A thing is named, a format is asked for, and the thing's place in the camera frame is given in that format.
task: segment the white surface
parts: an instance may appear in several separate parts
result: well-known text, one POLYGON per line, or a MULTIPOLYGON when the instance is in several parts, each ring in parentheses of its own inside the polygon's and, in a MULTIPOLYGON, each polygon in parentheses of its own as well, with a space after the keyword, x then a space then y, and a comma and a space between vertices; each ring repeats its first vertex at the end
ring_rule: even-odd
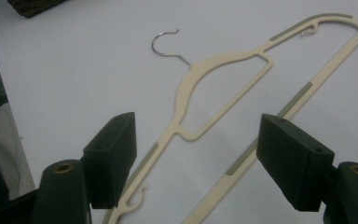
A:
MULTIPOLYGON (((252 49, 308 16, 358 18, 358 1, 68 1, 30 20, 0 0, 0 72, 35 183, 55 161, 79 159, 113 116, 136 113, 138 158, 173 116, 187 66, 150 48, 199 62, 252 49)), ((269 50, 271 71, 198 142, 174 137, 146 179, 143 206, 121 223, 180 223, 257 135, 261 113, 278 113, 351 37, 326 24, 269 50)), ((201 81, 184 126, 196 130, 264 63, 224 66, 201 81)), ((324 83, 293 122, 336 152, 335 165, 358 161, 358 49, 324 83)), ((94 223, 103 211, 93 211, 94 223)), ((298 213, 259 162, 205 223, 323 223, 298 213)))

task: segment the beige hanger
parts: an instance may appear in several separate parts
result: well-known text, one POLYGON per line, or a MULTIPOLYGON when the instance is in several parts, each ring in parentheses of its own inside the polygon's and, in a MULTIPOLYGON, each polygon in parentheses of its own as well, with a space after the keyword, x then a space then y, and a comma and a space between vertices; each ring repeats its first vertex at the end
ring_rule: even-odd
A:
MULTIPOLYGON (((334 21, 343 22, 358 28, 358 20, 352 16, 341 14, 321 14, 305 19, 304 21, 292 26, 291 28, 275 35, 270 40, 278 40, 291 36, 292 32, 298 33, 312 27, 311 32, 318 29, 321 22, 334 21)), ((303 89, 283 108, 278 116, 290 119, 299 108, 307 102, 318 88, 327 80, 327 78, 336 70, 337 67, 353 52, 358 46, 358 32, 354 35, 334 57, 316 74, 313 79, 307 83, 303 89)), ((216 183, 208 194, 200 201, 197 207, 185 219, 185 224, 201 223, 214 209, 214 207, 222 200, 228 191, 237 183, 240 177, 256 160, 255 150, 257 147, 257 138, 246 148, 240 157, 234 162, 226 174, 216 183)))
MULTIPOLYGON (((231 53, 222 53, 215 55, 211 58, 208 58, 200 63, 188 63, 190 66, 190 71, 181 81, 175 99, 175 112, 172 121, 162 133, 158 141, 152 148, 149 150, 147 155, 141 161, 139 166, 133 172, 131 177, 126 183, 126 186, 123 189, 118 207, 115 209, 110 209, 107 211, 103 224, 114 224, 117 223, 118 218, 125 214, 137 209, 143 199, 143 189, 147 186, 142 186, 138 189, 141 182, 144 180, 148 172, 151 170, 153 165, 156 163, 157 159, 166 148, 166 146, 171 141, 172 137, 175 134, 179 134, 186 141, 196 141, 202 137, 220 118, 225 115, 228 110, 234 106, 240 98, 250 90, 254 84, 264 76, 267 71, 272 67, 273 60, 270 58, 265 51, 280 44, 283 40, 296 35, 300 32, 313 33, 318 29, 318 24, 324 21, 339 21, 345 22, 351 25, 358 27, 358 20, 354 19, 352 16, 329 13, 321 14, 313 17, 309 17, 302 22, 298 23, 295 26, 281 32, 278 35, 273 36, 268 42, 263 45, 247 51, 247 52, 231 52, 231 53), (190 96, 200 82, 200 80, 209 74, 211 71, 217 67, 223 66, 229 63, 235 63, 243 61, 252 57, 259 57, 267 62, 267 64, 244 86, 242 89, 237 92, 216 114, 213 115, 199 130, 195 133, 188 133, 182 126, 181 123, 186 115, 188 108, 190 96), (130 198, 138 189, 138 201, 136 204, 129 205, 130 198)), ((296 103, 290 105, 289 110, 285 113, 285 118, 291 118, 295 111, 297 111, 305 101, 310 98, 310 95, 316 91, 316 89, 322 84, 324 80, 339 66, 339 64, 356 48, 358 45, 358 33, 341 49, 335 57, 330 60, 330 62, 321 70, 318 75, 307 84, 305 92, 301 92, 301 97, 296 100, 296 103)), ((215 188, 204 198, 204 200, 199 204, 199 206, 193 211, 193 213, 187 218, 185 223, 200 223, 202 220, 211 212, 214 206, 220 201, 220 199, 226 194, 226 192, 231 188, 232 185, 229 182, 235 183, 237 179, 243 174, 244 170, 255 160, 255 153, 248 153, 241 156, 238 162, 233 165, 232 174, 225 175, 223 179, 215 186, 215 188)))

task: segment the gray grip strip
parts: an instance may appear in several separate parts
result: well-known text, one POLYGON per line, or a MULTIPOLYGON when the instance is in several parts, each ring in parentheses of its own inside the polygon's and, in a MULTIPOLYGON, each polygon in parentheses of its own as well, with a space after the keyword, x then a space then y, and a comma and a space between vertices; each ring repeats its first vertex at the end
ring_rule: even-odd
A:
MULTIPOLYGON (((292 98, 292 100, 281 110, 278 114, 278 117, 283 118, 287 112, 302 98, 302 96, 312 87, 312 83, 307 83, 296 95, 292 98)), ((249 157, 249 155, 255 151, 257 148, 257 140, 256 138, 250 146, 246 148, 246 150, 240 155, 240 157, 232 164, 232 166, 226 172, 226 175, 234 175, 237 172, 238 168, 245 162, 245 160, 249 157)))
POLYGON ((146 163, 149 161, 150 157, 154 154, 154 152, 156 151, 157 148, 158 148, 158 142, 156 142, 150 148, 150 150, 145 155, 144 159, 141 161, 141 163, 139 163, 139 165, 136 168, 136 170, 132 173, 130 178, 127 180, 126 185, 124 186, 123 192, 121 194, 124 194, 127 191, 127 189, 130 187, 130 185, 132 184, 132 182, 135 179, 135 177, 139 174, 139 172, 141 172, 144 169, 146 163))
POLYGON ((352 18, 351 15, 342 14, 342 13, 323 13, 323 14, 314 15, 314 16, 308 17, 305 20, 297 23, 296 25, 293 25, 292 27, 290 27, 290 28, 278 33, 277 35, 273 36, 270 39, 270 41, 274 41, 274 40, 278 39, 279 37, 291 32, 292 30, 295 30, 297 27, 303 25, 304 23, 307 23, 309 21, 312 21, 314 19, 321 18, 321 17, 345 17, 345 18, 348 18, 348 19, 352 18))

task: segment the metal hook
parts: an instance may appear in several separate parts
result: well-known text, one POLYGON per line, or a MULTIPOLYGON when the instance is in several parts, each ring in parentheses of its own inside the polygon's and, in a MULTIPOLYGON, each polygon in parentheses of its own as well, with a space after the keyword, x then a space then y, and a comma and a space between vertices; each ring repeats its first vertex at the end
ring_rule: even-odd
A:
POLYGON ((153 39, 153 41, 152 41, 152 50, 153 50, 156 54, 158 54, 159 56, 178 57, 180 60, 182 60, 184 63, 186 63, 186 64, 188 65, 188 67, 191 67, 190 62, 188 62, 184 57, 182 57, 182 55, 180 55, 180 54, 161 53, 161 52, 156 51, 156 49, 154 48, 154 44, 155 44, 156 40, 157 40, 160 36, 162 36, 162 35, 175 35, 175 34, 177 34, 178 32, 179 32, 179 30, 176 29, 175 31, 164 32, 164 33, 161 33, 161 34, 157 35, 157 36, 153 39))

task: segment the hanger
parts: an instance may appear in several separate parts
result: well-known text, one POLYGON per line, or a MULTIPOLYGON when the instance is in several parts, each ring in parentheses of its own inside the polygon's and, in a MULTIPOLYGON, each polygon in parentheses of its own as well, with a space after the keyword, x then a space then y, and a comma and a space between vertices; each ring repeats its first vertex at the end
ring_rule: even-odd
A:
MULTIPOLYGON (((205 59, 199 63, 189 63, 179 54, 164 54, 155 50, 154 43, 162 35, 176 34, 175 32, 166 32, 159 34, 152 41, 152 50, 156 54, 161 56, 173 56, 184 61, 190 68, 188 73, 182 79, 181 83, 176 92, 175 98, 175 111, 174 116, 167 126, 165 131, 162 133, 158 141, 152 146, 149 152, 146 154, 144 159, 135 169, 131 177, 128 179, 126 186, 123 189, 118 207, 110 209, 106 212, 103 224, 114 224, 117 223, 119 217, 125 213, 129 213, 137 209, 143 200, 143 190, 147 188, 147 185, 142 185, 142 181, 149 173, 153 165, 158 160, 161 153, 164 151, 166 146, 170 143, 174 135, 179 134, 186 141, 196 141, 202 137, 220 118, 222 118, 228 110, 234 106, 240 98, 250 90, 257 81, 264 76, 267 71, 272 67, 273 60, 269 57, 265 51, 282 43, 289 37, 301 33, 302 35, 312 34, 317 31, 318 24, 324 21, 338 21, 351 24, 358 27, 358 20, 354 19, 350 15, 327 13, 309 17, 298 24, 284 30, 283 32, 273 36, 266 43, 246 52, 229 52, 214 55, 210 58, 205 59), (240 91, 238 91, 223 107, 220 108, 203 126, 201 126, 196 132, 189 133, 182 126, 181 123, 186 115, 190 96, 193 90, 196 88, 200 80, 212 72, 214 69, 253 57, 259 57, 263 59, 267 64, 247 83, 240 91), (130 198, 138 192, 138 201, 135 204, 129 205, 130 198)), ((358 33, 347 42, 347 44, 329 61, 329 63, 310 81, 309 84, 301 91, 299 97, 295 97, 294 103, 289 103, 287 108, 284 110, 284 117, 286 119, 291 118, 295 112, 305 103, 307 99, 316 91, 316 89, 327 79, 327 77, 333 73, 333 71, 340 65, 341 62, 358 46, 358 33)), ((244 171, 252 164, 255 160, 255 151, 251 149, 246 150, 245 153, 238 159, 236 163, 231 167, 229 175, 226 174, 210 191, 210 193, 200 202, 197 208, 192 214, 185 220, 185 223, 200 223, 206 216, 212 211, 215 205, 223 198, 227 191, 232 185, 238 180, 238 178, 244 173, 244 171)))

